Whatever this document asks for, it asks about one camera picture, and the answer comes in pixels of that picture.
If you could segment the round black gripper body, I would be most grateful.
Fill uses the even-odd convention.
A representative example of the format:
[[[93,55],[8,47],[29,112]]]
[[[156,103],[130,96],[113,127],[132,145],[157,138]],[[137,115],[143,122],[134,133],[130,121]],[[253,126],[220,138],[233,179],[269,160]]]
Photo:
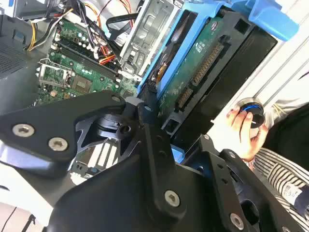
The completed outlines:
[[[178,165],[154,114],[139,109],[124,159],[68,191],[49,232],[212,232],[197,164]]]

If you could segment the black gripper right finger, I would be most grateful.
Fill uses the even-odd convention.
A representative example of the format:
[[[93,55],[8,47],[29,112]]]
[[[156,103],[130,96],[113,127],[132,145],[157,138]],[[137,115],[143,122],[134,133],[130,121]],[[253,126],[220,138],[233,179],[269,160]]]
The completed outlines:
[[[197,169],[204,176],[210,206],[204,216],[213,232],[301,232],[303,229],[258,177],[231,150],[209,151],[210,140],[197,141]]]

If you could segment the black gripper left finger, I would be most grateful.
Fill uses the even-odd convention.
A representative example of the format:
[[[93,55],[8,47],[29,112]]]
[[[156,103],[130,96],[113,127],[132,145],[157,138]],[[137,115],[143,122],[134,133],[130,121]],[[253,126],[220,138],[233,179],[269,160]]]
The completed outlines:
[[[78,152],[115,137],[121,145],[119,163],[137,132],[139,109],[153,113],[160,128],[154,95],[133,105],[111,91],[2,115],[0,160],[44,178],[62,177]]]

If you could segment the person's hand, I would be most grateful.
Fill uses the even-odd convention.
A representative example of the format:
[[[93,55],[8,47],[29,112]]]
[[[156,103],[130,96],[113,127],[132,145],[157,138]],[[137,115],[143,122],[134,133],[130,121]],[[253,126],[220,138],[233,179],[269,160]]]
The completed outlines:
[[[255,136],[251,136],[251,124],[253,114],[240,111],[239,106],[235,106],[226,116],[227,139],[230,141],[230,149],[245,161],[254,159],[256,153],[263,146],[268,128],[262,124]]]

